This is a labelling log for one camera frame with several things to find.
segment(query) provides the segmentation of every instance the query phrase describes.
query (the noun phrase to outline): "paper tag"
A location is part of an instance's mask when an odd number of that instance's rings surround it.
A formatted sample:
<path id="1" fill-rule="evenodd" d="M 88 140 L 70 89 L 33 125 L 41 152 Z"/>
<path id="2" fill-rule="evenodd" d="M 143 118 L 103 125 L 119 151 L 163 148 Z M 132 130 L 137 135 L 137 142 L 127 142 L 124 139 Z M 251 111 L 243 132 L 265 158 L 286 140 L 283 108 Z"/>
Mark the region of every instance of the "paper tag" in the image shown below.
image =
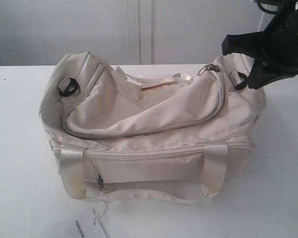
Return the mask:
<path id="1" fill-rule="evenodd" d="M 96 212 L 87 210 L 71 220 L 53 224 L 46 230 L 44 237 L 49 238 L 106 238 Z"/>

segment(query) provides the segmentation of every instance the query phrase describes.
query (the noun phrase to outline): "tag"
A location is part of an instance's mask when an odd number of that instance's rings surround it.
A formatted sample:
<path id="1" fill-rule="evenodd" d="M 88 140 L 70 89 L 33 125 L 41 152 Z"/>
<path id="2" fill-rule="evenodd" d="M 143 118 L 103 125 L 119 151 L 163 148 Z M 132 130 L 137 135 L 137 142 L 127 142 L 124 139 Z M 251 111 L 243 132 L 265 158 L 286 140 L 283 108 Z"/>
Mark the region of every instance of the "tag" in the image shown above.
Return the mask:
<path id="1" fill-rule="evenodd" d="M 54 223 L 49 227 L 44 237 L 49 238 L 106 238 L 99 223 L 96 211 L 86 212 L 72 217 L 71 220 Z"/>

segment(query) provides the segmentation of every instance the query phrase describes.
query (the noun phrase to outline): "white wall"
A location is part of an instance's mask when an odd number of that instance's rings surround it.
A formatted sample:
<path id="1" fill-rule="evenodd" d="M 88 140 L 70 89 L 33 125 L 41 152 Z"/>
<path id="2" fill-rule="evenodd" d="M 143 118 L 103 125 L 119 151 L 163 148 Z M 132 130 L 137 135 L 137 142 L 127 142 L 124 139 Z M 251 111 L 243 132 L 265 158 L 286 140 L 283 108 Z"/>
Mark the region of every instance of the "white wall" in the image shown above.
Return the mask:
<path id="1" fill-rule="evenodd" d="M 153 0 L 152 63 L 205 63 L 222 54 L 227 34 L 258 31 L 251 0 Z"/>
<path id="2" fill-rule="evenodd" d="M 85 51 L 110 64 L 209 62 L 261 18 L 250 0 L 0 0 L 0 65 Z"/>

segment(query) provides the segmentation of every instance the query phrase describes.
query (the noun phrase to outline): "white duffel bag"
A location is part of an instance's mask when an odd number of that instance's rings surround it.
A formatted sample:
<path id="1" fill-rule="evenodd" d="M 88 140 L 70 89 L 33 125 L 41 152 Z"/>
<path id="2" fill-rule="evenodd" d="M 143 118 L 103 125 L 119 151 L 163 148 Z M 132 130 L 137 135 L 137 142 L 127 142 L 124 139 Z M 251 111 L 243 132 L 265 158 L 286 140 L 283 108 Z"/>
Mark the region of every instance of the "white duffel bag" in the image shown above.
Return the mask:
<path id="1" fill-rule="evenodd" d="M 216 195 L 225 176 L 241 174 L 266 105 L 262 89 L 246 87 L 251 66 L 232 54 L 197 77 L 138 78 L 94 53 L 66 55 L 40 118 L 68 195 L 178 203 Z"/>

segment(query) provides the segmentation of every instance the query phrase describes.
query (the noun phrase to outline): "tabletop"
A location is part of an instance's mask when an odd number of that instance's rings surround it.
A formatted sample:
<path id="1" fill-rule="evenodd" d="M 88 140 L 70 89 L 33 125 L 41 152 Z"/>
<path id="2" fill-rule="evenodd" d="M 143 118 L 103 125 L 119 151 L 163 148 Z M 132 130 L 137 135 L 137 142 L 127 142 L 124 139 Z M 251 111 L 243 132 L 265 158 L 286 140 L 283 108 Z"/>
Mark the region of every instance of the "tabletop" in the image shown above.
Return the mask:
<path id="1" fill-rule="evenodd" d="M 136 76 L 182 72 L 200 64 L 125 65 Z M 38 116 L 53 66 L 0 67 L 0 237 L 44 238 L 96 202 L 66 194 Z M 298 76 L 265 87 L 267 108 L 255 125 L 243 176 L 225 180 L 197 204 L 154 200 L 107 203 L 109 238 L 298 238 Z"/>

